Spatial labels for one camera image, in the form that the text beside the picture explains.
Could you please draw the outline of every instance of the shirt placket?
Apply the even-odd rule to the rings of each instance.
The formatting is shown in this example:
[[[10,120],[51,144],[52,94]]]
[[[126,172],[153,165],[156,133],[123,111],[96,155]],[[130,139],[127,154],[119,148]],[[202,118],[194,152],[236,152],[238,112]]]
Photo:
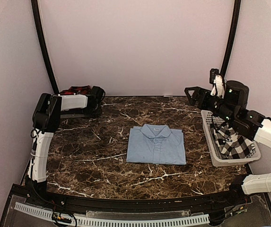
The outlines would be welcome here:
[[[154,149],[153,149],[153,164],[157,164],[160,161],[160,151],[161,151],[161,144],[162,144],[162,139],[155,138],[153,139],[154,143]]]

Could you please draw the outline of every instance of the black metal beam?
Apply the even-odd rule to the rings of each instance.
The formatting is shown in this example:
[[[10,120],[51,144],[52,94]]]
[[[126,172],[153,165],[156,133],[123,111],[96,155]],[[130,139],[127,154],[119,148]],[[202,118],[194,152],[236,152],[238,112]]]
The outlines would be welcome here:
[[[241,0],[235,0],[234,2],[234,9],[233,9],[233,16],[232,16],[232,21],[231,21],[229,38],[227,42],[224,60],[222,62],[222,66],[220,70],[220,73],[221,75],[223,75],[223,77],[225,77],[226,75],[232,48],[233,48],[233,43],[234,43],[234,38],[235,38],[236,28],[237,28],[237,23],[238,23],[238,17],[239,17],[239,11],[240,11],[240,3],[241,3]]]
[[[35,19],[35,27],[36,27],[36,32],[37,32],[37,37],[39,39],[39,43],[41,46],[41,51],[43,55],[43,59],[45,62],[45,67],[47,69],[48,77],[53,89],[53,92],[55,94],[59,94],[59,88],[58,85],[56,84],[56,80],[54,77],[54,73],[51,67],[48,51],[47,51],[47,46],[44,38],[44,33],[43,33],[43,28],[42,28],[42,22],[41,22],[41,17],[40,17],[40,10],[38,6],[37,0],[31,0],[31,5],[32,5],[32,12],[33,12],[33,17]]]

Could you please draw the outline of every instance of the plaid cloth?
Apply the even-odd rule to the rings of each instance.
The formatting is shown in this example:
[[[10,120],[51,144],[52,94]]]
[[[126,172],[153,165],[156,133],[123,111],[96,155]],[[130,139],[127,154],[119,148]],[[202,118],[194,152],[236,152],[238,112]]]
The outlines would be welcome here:
[[[212,123],[210,127],[213,129],[219,151],[225,159],[246,158],[255,150],[253,142],[239,135],[233,128],[229,128],[227,122],[218,125]]]
[[[90,86],[82,86],[82,87],[70,87],[68,90],[63,90],[60,92],[60,95],[76,95],[76,94],[88,94],[91,91]]]

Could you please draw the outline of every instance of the slotted metal strip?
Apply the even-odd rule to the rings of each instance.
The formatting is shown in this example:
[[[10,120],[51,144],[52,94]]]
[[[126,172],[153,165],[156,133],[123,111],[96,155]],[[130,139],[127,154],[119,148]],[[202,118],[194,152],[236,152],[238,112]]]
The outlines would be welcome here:
[[[52,221],[52,211],[50,209],[33,207],[19,202],[16,202],[14,209],[43,220]],[[63,214],[62,216],[71,219],[68,215]],[[75,215],[75,218],[77,219],[78,227],[188,227],[209,223],[208,214],[185,218],[135,221],[86,218],[77,215]]]

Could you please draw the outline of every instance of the white wall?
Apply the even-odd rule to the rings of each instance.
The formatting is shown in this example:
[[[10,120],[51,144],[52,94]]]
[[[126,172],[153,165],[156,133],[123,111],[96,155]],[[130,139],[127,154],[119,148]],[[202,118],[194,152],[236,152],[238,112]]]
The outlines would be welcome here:
[[[248,108],[271,117],[271,0],[242,1],[227,79],[246,84]],[[256,174],[270,173],[271,149],[261,148],[262,158],[251,167]]]
[[[40,0],[60,90],[184,95],[220,68],[233,0]]]
[[[0,217],[31,150],[32,113],[51,92],[30,0],[0,0]]]

